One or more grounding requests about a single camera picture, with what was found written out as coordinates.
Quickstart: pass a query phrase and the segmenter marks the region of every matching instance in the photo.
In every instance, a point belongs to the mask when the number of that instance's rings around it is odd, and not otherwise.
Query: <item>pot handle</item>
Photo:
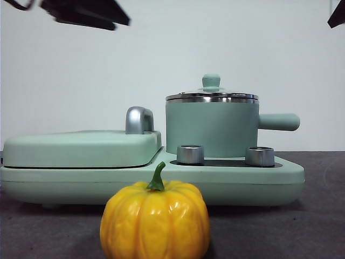
[[[259,114],[259,128],[263,130],[295,131],[300,118],[294,113]]]

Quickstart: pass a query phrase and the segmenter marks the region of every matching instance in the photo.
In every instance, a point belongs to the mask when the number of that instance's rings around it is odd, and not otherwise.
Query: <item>black object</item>
[[[345,0],[341,0],[328,20],[328,25],[334,28],[345,23]]]
[[[30,9],[35,0],[26,6],[14,0],[5,0],[17,9]],[[115,30],[114,23],[129,25],[129,17],[114,0],[42,0],[40,6],[59,23]]]

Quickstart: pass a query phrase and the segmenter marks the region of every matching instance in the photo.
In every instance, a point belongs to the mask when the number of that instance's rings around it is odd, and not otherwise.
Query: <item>gray table surface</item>
[[[209,206],[205,258],[345,258],[345,152],[276,155],[305,168],[299,199],[280,207]],[[105,258],[104,206],[47,210],[0,195],[0,258]]]

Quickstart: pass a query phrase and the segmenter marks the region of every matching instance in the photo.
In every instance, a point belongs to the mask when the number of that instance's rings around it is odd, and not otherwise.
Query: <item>lid knob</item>
[[[220,76],[218,74],[205,74],[203,76],[203,90],[219,91]]]

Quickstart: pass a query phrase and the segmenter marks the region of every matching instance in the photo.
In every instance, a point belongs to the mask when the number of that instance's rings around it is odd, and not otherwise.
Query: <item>silver handle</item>
[[[140,106],[133,106],[126,114],[126,134],[144,134],[144,131],[154,131],[153,113]]]

